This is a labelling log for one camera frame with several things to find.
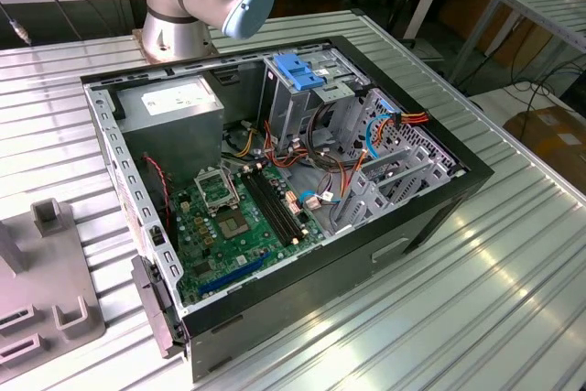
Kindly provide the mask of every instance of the cardboard box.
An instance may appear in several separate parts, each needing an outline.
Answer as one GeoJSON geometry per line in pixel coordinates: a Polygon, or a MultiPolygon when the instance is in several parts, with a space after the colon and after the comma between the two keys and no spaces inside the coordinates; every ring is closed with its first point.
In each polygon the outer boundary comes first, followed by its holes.
{"type": "MultiPolygon", "coordinates": [[[[524,121],[525,112],[504,128],[518,139],[524,121]]],[[[568,111],[555,106],[529,112],[523,144],[586,194],[586,127],[568,111]]]]}

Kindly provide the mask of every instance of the expansion slot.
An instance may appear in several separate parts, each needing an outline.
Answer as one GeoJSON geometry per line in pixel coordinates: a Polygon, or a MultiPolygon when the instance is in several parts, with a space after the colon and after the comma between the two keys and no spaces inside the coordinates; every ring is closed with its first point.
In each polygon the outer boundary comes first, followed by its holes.
{"type": "Polygon", "coordinates": [[[261,213],[265,215],[282,245],[289,246],[295,243],[294,240],[303,238],[301,228],[293,220],[262,173],[255,171],[244,174],[242,182],[260,208],[261,213]]]}
{"type": "Polygon", "coordinates": [[[253,273],[254,271],[261,268],[261,266],[265,262],[265,258],[267,258],[269,255],[271,255],[270,252],[264,254],[257,260],[248,263],[247,265],[238,267],[237,269],[235,269],[227,275],[224,275],[223,277],[219,277],[218,279],[214,279],[213,281],[210,281],[209,283],[204,284],[203,286],[199,286],[198,292],[200,293],[200,295],[203,295],[204,293],[210,293],[213,290],[223,288],[224,286],[232,283],[238,278],[242,278],[245,275],[253,273]]]}

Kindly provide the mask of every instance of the motherboard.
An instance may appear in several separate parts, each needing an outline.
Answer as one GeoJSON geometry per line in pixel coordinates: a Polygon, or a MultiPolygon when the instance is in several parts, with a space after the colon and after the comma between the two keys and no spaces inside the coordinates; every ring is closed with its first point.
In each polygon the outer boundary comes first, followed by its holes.
{"type": "Polygon", "coordinates": [[[207,298],[323,240],[319,224],[294,197],[272,165],[235,175],[227,168],[206,171],[194,185],[171,194],[184,303],[207,298]]]}

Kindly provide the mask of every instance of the yellow cable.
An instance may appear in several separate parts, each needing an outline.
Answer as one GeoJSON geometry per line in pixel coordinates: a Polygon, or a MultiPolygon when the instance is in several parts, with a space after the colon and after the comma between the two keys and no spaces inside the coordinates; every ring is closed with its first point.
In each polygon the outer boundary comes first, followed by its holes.
{"type": "Polygon", "coordinates": [[[250,133],[248,134],[248,142],[246,142],[246,147],[244,147],[244,149],[241,152],[236,153],[236,157],[244,157],[248,154],[248,152],[250,151],[250,147],[253,144],[253,136],[255,135],[255,133],[256,130],[254,130],[254,128],[250,130],[250,133]]]}

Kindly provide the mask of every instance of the metal workbench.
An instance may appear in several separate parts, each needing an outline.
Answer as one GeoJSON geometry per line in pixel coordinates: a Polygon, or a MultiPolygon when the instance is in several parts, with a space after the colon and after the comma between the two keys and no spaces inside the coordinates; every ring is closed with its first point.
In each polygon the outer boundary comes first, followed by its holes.
{"type": "MultiPolygon", "coordinates": [[[[461,48],[450,74],[450,82],[454,83],[458,78],[478,40],[501,5],[509,6],[513,12],[494,38],[487,53],[500,46],[521,16],[543,27],[554,37],[560,38],[562,42],[580,52],[586,52],[586,0],[491,0],[461,48]]],[[[562,49],[563,44],[558,46],[555,55],[549,57],[551,62],[555,61],[562,49]]]]}
{"type": "MultiPolygon", "coordinates": [[[[495,171],[422,248],[198,384],[232,389],[578,390],[586,380],[584,197],[365,16],[270,20],[221,52],[346,36],[495,171]]],[[[106,334],[5,390],[190,389],[161,359],[130,276],[136,254],[77,78],[143,65],[109,38],[0,53],[0,215],[73,207],[106,334]]]]}

